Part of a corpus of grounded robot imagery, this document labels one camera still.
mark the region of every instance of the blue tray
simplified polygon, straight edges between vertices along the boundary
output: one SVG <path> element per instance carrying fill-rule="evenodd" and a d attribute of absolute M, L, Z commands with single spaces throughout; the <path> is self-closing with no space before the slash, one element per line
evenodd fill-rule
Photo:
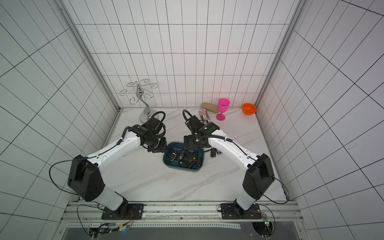
<path fill-rule="evenodd" d="M 191 172 L 197 172 L 200 170 L 200 168 L 203 166 L 204 163 L 204 150 L 201 147 L 190 147 L 188 148 L 188 151 L 190 153 L 193 153 L 194 151 L 198 151 L 200 156 L 202 158 L 201 161 L 201 166 L 193 166 L 192 168 L 185 168 L 185 167 L 180 167 L 179 164 L 176 161 L 172 161 L 170 164 L 167 164 L 167 159 L 168 159 L 168 153 L 171 151 L 171 149 L 175 149 L 178 152 L 180 152 L 184 148 L 184 143 L 182 142 L 171 142 L 167 146 L 167 151 L 163 155 L 163 163 L 167 165 L 170 168 L 175 168 L 175 169 L 180 169 L 180 170 L 185 170 L 185 171 L 191 171 Z"/>

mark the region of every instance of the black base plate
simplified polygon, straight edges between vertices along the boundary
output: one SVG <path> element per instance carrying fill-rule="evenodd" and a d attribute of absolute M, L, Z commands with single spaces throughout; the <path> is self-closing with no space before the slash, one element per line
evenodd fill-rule
<path fill-rule="evenodd" d="M 144 204 L 128 204 L 127 211 L 131 210 L 133 212 L 133 220 L 139 220 L 143 214 Z M 120 218 L 115 211 L 105 207 L 103 215 L 101 216 L 103 220 L 130 220 L 131 214 L 128 213 L 125 217 Z"/>
<path fill-rule="evenodd" d="M 236 215 L 233 209 L 233 204 L 220 204 L 220 207 L 221 207 L 221 212 L 222 212 L 221 215 L 223 219 L 261 219 L 262 218 L 261 214 L 255 213 L 255 212 L 260 212 L 260 208 L 258 204 L 252 204 L 251 208 L 244 214 L 244 217 L 242 218 Z"/>

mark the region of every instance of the metal wine glass holder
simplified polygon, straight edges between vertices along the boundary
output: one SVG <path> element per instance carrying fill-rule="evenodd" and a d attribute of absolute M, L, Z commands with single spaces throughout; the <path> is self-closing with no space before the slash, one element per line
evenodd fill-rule
<path fill-rule="evenodd" d="M 121 96 L 125 96 L 128 93 L 135 91 L 136 98 L 131 97 L 129 99 L 129 102 L 134 105 L 139 102 L 139 100 L 145 105 L 144 111 L 140 114 L 140 122 L 145 123 L 149 120 L 149 117 L 152 116 L 156 111 L 151 110 L 151 107 L 146 103 L 145 99 L 151 99 L 153 98 L 153 92 L 150 90 L 144 89 L 144 86 L 150 86 L 152 89 L 156 89 L 159 87 L 157 83 L 150 83 L 149 79 L 142 79 L 140 81 L 135 81 L 134 83 L 128 83 L 127 87 L 132 87 L 133 89 L 128 91 L 127 89 L 124 89 L 120 92 Z"/>

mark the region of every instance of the orange bowl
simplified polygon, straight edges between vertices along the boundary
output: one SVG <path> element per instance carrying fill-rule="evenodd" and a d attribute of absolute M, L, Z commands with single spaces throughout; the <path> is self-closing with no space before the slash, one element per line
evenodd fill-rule
<path fill-rule="evenodd" d="M 253 104 L 245 103 L 242 107 L 245 115 L 252 115 L 256 112 L 256 107 Z"/>

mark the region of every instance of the brown sponge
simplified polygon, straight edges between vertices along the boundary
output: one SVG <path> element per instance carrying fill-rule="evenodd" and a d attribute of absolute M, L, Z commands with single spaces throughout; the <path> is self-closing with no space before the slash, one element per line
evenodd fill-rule
<path fill-rule="evenodd" d="M 205 108 L 206 110 L 209 110 L 213 113 L 218 113 L 218 108 L 216 105 L 210 104 L 210 103 L 202 103 L 201 104 L 202 108 Z"/>

